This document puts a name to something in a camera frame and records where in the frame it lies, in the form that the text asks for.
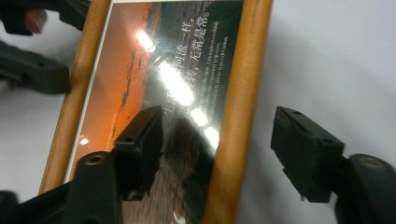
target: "picture frame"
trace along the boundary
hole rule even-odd
[[[81,113],[89,101],[92,69],[97,66],[112,4],[110,0],[91,1],[71,74],[71,91],[64,97],[40,193],[62,185],[72,164],[72,149],[82,122]],[[271,0],[243,2],[204,223],[235,223],[237,219],[271,6]]]

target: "black plastic part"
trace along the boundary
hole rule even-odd
[[[0,2],[0,17],[7,33],[13,35],[32,35],[24,25],[27,8],[3,4]]]
[[[0,77],[47,94],[64,93],[70,89],[69,70],[66,66],[1,41]]]
[[[31,8],[58,11],[61,21],[82,31],[90,3],[90,0],[0,0],[0,15],[6,32],[14,35],[32,34],[23,23]]]
[[[115,142],[112,153],[123,200],[142,200],[149,194],[162,147],[163,109],[158,105],[140,111]]]
[[[329,186],[338,196],[334,212],[338,223],[358,224],[361,223],[361,213],[355,202],[354,189],[349,186],[347,168],[350,161],[343,157],[341,162],[332,169]]]
[[[65,203],[63,224],[122,222],[112,154],[94,152],[78,161]]]
[[[14,193],[0,191],[0,224],[60,223],[68,190],[64,184],[21,204]]]
[[[332,168],[342,159],[344,143],[304,114],[278,107],[271,141],[291,183],[311,203],[327,203]]]
[[[346,175],[362,223],[396,223],[396,172],[390,164],[357,154],[349,158]]]

